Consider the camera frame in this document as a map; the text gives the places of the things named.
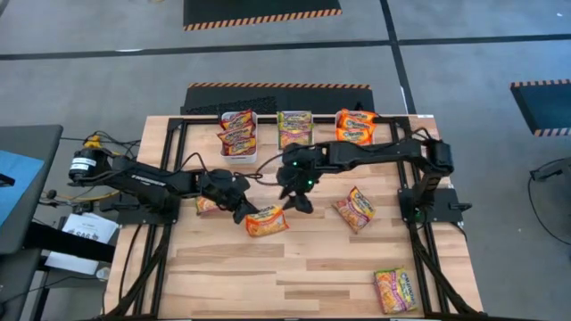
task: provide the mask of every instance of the white paper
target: white paper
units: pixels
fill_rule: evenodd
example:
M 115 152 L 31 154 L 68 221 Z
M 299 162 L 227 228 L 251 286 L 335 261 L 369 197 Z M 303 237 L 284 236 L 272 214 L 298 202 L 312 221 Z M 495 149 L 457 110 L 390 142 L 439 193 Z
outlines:
M 117 223 L 94 213 L 86 213 L 82 216 L 70 214 L 63 227 L 63 232 L 89 238 L 100 243 L 108 243 L 116 229 Z M 98 262 L 69 254 L 51 252 L 47 257 L 46 265 L 52 268 L 63 268 L 92 275 L 97 270 Z

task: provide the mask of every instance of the blue object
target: blue object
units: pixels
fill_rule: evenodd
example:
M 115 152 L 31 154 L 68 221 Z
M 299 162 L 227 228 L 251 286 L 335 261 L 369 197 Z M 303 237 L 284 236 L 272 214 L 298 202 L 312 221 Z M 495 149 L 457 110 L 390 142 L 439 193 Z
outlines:
M 0 151 L 0 173 L 15 180 L 14 186 L 0 187 L 0 226 L 44 166 L 43 160 Z

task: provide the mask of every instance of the wooden table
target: wooden table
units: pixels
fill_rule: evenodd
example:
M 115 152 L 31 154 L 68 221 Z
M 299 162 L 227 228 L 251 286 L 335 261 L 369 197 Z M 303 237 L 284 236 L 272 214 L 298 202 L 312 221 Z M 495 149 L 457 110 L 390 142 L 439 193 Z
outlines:
M 210 116 L 188 116 L 208 118 Z M 169 117 L 148 117 L 138 160 L 159 167 Z M 427 128 L 438 136 L 434 118 L 410 116 L 412 129 Z M 259 126 L 258 160 L 252 165 L 229 167 L 219 156 L 220 132 L 213 125 L 188 128 L 184 158 L 199 152 L 209 169 L 254 172 L 277 152 L 275 125 Z M 390 142 L 387 125 L 375 131 L 377 143 Z M 316 125 L 315 141 L 335 138 L 333 125 Z M 178 133 L 173 138 L 169 169 L 175 159 Z M 267 181 L 275 180 L 279 163 L 263 171 Z M 199 167 L 193 158 L 185 169 Z M 410 166 L 406 166 L 413 182 Z M 357 186 L 375 205 L 375 218 L 356 235 L 331 208 Z M 236 225 L 231 213 L 196 215 L 194 200 L 183 201 L 178 223 L 170 238 L 169 259 L 161 299 L 160 318 L 189 317 L 389 317 L 384 316 L 375 288 L 373 271 L 405 267 L 420 306 L 408 230 L 401 221 L 396 191 L 400 188 L 395 164 L 362 166 L 339 175 L 325 175 L 309 194 L 315 211 L 285 212 L 290 228 L 276 235 L 251 238 L 244 222 Z M 280 187 L 252 182 L 246 192 L 259 208 L 282 204 Z M 464 236 L 449 223 L 433 224 L 434 238 L 444 274 L 474 309 L 482 308 L 468 247 Z M 134 226 L 120 231 L 112 272 L 105 294 L 105 306 L 117 304 L 120 275 Z M 124 292 L 141 268 L 147 227 L 141 229 L 130 262 Z M 434 310 L 438 301 L 434 281 L 426 271 Z M 149 311 L 154 284 L 152 276 L 145 292 L 143 311 Z M 422 316 L 422 307 L 404 317 Z

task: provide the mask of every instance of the black floor mat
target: black floor mat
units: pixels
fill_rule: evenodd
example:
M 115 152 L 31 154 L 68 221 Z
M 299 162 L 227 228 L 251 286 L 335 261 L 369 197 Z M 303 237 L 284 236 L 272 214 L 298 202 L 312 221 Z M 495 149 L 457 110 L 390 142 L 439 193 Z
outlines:
M 535 136 L 571 135 L 569 79 L 515 82 L 510 89 Z
M 342 108 L 352 110 L 358 104 L 364 111 L 375 111 L 369 85 L 198 83 L 186 90 L 180 114 L 214 115 L 250 108 L 258 114 L 276 111 L 334 114 Z
M 341 14 L 338 0 L 185 0 L 186 31 Z

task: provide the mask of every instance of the concrete floor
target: concrete floor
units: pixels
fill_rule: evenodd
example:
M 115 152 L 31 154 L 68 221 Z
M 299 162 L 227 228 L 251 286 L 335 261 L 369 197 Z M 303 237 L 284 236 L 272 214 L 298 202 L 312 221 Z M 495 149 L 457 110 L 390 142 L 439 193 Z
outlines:
M 399 39 L 571 33 L 568 0 L 389 4 Z M 388 38 L 377 0 L 341 5 L 339 17 L 185 33 L 181 1 L 12 0 L 0 17 L 0 54 Z M 532 136 L 509 82 L 569 78 L 571 42 L 414 45 L 401 51 L 417 111 L 436 116 L 454 151 L 452 180 L 460 200 L 474 203 L 466 230 L 485 310 L 568 319 L 570 249 L 539 226 L 525 184 L 530 169 L 568 156 L 571 138 Z M 194 81 L 364 83 L 373 87 L 378 112 L 405 112 L 388 46 L 3 61 L 0 75 L 0 126 L 58 123 L 71 137 L 102 129 L 121 140 L 137 139 L 147 115 L 178 113 L 186 85 Z M 79 147 L 61 142 L 47 187 L 77 193 L 65 184 Z M 546 224 L 571 240 L 568 188 L 556 177 L 533 191 Z M 39 208 L 37 218 L 51 223 L 67 212 Z M 44 320 L 89 318 L 100 305 L 101 286 L 55 290 Z

